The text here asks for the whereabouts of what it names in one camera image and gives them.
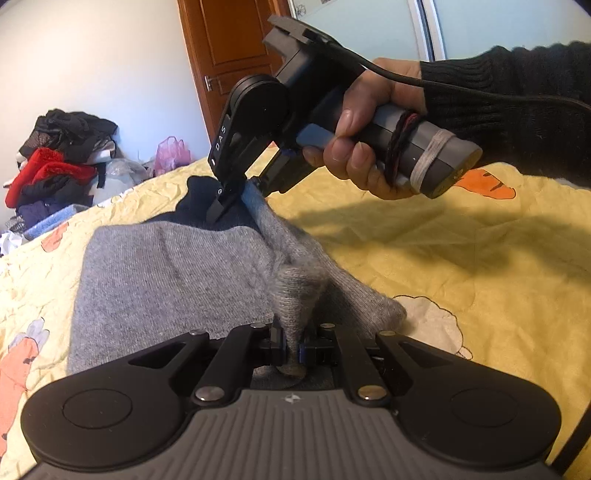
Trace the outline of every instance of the rubber band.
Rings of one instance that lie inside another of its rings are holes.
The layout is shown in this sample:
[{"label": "rubber band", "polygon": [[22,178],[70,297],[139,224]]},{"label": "rubber band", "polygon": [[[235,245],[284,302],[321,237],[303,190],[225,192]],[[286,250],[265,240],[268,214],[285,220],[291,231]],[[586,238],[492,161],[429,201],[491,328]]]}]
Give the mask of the rubber band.
[{"label": "rubber band", "polygon": [[445,147],[445,144],[453,137],[455,137],[455,134],[443,128],[440,128],[433,135],[429,145],[417,160],[417,164],[414,166],[413,172],[410,175],[410,186],[414,193],[421,192],[421,186],[423,185],[427,170],[440,154],[443,147]]},{"label": "rubber band", "polygon": [[422,121],[422,115],[406,110],[400,115],[396,123],[396,128],[392,132],[390,142],[388,143],[384,165],[384,177],[390,186],[394,185],[398,176],[400,156],[406,148],[413,132]]}]

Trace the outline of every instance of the knit cuff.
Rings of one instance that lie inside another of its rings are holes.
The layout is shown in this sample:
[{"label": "knit cuff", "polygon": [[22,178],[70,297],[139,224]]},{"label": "knit cuff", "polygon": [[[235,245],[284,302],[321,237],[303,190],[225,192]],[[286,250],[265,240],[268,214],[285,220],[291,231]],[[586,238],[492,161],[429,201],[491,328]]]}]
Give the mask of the knit cuff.
[{"label": "knit cuff", "polygon": [[[472,59],[421,62],[421,76],[433,80],[494,92],[495,82],[490,53]],[[461,93],[446,93],[425,88],[429,120],[477,143],[502,135],[505,129],[501,107]]]}]

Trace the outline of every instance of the gray ribbed surface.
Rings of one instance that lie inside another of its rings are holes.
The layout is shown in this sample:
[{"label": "gray ribbed surface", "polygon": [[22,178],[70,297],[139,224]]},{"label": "gray ribbed surface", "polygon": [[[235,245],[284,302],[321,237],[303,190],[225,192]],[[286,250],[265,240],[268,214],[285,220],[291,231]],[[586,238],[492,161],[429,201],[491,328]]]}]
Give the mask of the gray ribbed surface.
[{"label": "gray ribbed surface", "polygon": [[381,408],[341,390],[245,390],[226,408],[202,410],[169,450],[118,472],[66,472],[42,464],[27,480],[551,480],[538,464],[515,472],[467,472],[429,457]]}]

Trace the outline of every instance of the black fabric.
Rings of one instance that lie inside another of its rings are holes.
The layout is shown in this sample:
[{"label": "black fabric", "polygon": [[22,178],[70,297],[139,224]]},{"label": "black fabric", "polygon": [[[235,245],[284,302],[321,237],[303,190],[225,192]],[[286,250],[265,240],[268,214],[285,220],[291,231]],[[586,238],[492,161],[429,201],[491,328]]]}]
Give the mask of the black fabric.
[{"label": "black fabric", "polygon": [[583,7],[583,9],[591,15],[591,0],[576,0],[576,2]]},{"label": "black fabric", "polygon": [[[495,47],[463,60],[421,62],[425,80],[514,95],[563,95],[591,104],[591,45],[531,51]],[[558,106],[508,106],[425,89],[428,119],[479,144],[479,165],[504,160],[521,173],[591,186],[591,118]]]},{"label": "black fabric", "polygon": [[96,167],[96,172],[99,176],[96,182],[96,188],[104,189],[105,188],[105,181],[106,181],[106,172],[107,172],[107,164],[106,163],[95,163],[94,167]]},{"label": "black fabric", "polygon": [[25,220],[27,229],[30,229],[41,222],[41,220],[59,212],[68,205],[67,203],[60,203],[53,199],[37,200],[27,205],[21,205],[17,209],[17,214]]},{"label": "black fabric", "polygon": [[85,187],[69,175],[55,175],[32,185],[25,185],[18,198],[18,206],[27,205],[38,200],[53,199],[56,202],[70,205],[80,203],[87,205]]},{"label": "black fabric", "polygon": [[84,163],[95,146],[109,140],[116,130],[110,120],[88,113],[50,110],[37,118],[33,133],[19,152],[29,158],[37,148],[48,147],[62,152],[68,163]]},{"label": "black fabric", "polygon": [[10,217],[6,222],[6,228],[8,228],[13,233],[20,234],[23,234],[25,231],[27,231],[25,220],[20,215]]},{"label": "black fabric", "polygon": [[161,213],[146,222],[165,221],[213,231],[228,230],[234,226],[243,225],[259,231],[242,202],[235,202],[214,225],[209,225],[206,222],[207,209],[215,200],[217,191],[221,187],[216,179],[189,177],[187,187],[187,194],[177,203],[173,212]]}]

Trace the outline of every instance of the red clothing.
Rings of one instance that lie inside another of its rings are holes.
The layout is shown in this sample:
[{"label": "red clothing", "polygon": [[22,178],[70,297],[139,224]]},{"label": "red clothing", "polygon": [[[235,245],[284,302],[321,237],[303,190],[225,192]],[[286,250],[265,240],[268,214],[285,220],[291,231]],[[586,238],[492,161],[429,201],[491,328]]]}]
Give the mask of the red clothing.
[{"label": "red clothing", "polygon": [[21,189],[39,180],[58,174],[74,177],[84,185],[91,181],[96,169],[90,165],[71,165],[64,162],[64,155],[51,148],[41,147],[34,151],[27,165],[21,170],[8,189],[4,202],[8,208],[16,208]]},{"label": "red clothing", "polygon": [[96,175],[96,168],[90,165],[72,165],[65,162],[49,162],[43,165],[31,183],[45,180],[55,175],[69,175],[74,177],[80,185],[86,185]]}]

